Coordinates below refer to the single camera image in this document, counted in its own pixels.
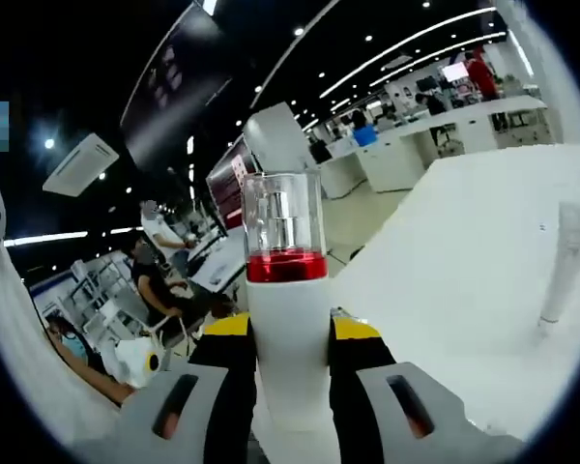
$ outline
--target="blue object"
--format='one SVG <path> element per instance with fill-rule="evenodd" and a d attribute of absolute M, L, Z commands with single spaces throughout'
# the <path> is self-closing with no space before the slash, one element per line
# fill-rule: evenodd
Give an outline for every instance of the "blue object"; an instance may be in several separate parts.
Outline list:
<path fill-rule="evenodd" d="M 62 344 L 69 348 L 74 355 L 81 358 L 85 363 L 88 363 L 88 355 L 86 354 L 86 347 L 77 338 L 74 333 L 69 333 L 67 335 L 62 335 Z"/>
<path fill-rule="evenodd" d="M 371 124 L 368 124 L 364 128 L 353 130 L 353 135 L 360 147 L 364 147 L 378 140 L 376 129 Z"/>

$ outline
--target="floor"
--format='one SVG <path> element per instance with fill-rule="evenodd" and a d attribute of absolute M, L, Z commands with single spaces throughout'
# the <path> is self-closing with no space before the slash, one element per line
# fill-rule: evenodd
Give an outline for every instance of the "floor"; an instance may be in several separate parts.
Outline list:
<path fill-rule="evenodd" d="M 329 276 L 335 277 L 350 260 L 350 254 L 378 232 L 408 192 L 374 193 L 363 182 L 344 198 L 322 202 Z"/>

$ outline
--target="hand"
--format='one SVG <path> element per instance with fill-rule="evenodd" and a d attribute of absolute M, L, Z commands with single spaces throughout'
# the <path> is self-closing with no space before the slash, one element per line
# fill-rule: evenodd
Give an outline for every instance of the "hand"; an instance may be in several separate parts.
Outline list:
<path fill-rule="evenodd" d="M 178 307 L 172 307 L 169 311 L 167 311 L 168 317 L 182 317 L 183 311 L 181 311 Z"/>

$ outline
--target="white shirt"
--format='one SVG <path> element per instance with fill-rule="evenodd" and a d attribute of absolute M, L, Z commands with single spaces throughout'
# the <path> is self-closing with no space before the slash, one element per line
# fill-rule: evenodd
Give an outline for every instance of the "white shirt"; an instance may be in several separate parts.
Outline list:
<path fill-rule="evenodd" d="M 156 219 L 146 219 L 144 215 L 142 215 L 141 221 L 142 227 L 144 227 L 144 233 L 150 241 L 155 244 L 155 247 L 163 253 L 166 260 L 169 260 L 180 249 L 159 245 L 157 240 L 155 240 L 156 235 L 161 235 L 168 242 L 174 242 L 176 244 L 183 244 L 185 242 L 170 228 L 169 225 L 165 223 L 162 215 L 158 215 Z"/>

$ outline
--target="monitor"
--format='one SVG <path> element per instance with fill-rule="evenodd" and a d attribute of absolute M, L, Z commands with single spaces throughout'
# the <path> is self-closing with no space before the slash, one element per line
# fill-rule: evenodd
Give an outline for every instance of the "monitor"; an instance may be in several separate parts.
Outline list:
<path fill-rule="evenodd" d="M 438 82 L 436 82 L 434 76 L 429 75 L 428 77 L 419 79 L 417 81 L 417 88 L 420 90 L 420 92 L 427 92 L 428 90 L 438 89 Z"/>
<path fill-rule="evenodd" d="M 468 71 L 466 71 L 466 66 L 462 62 L 445 66 L 441 69 L 441 72 L 448 82 L 453 82 L 455 80 L 468 77 Z"/>
<path fill-rule="evenodd" d="M 251 150 L 241 137 L 225 152 L 206 177 L 206 183 L 226 230 L 243 224 L 241 209 L 243 178 L 246 174 L 257 170 Z"/>

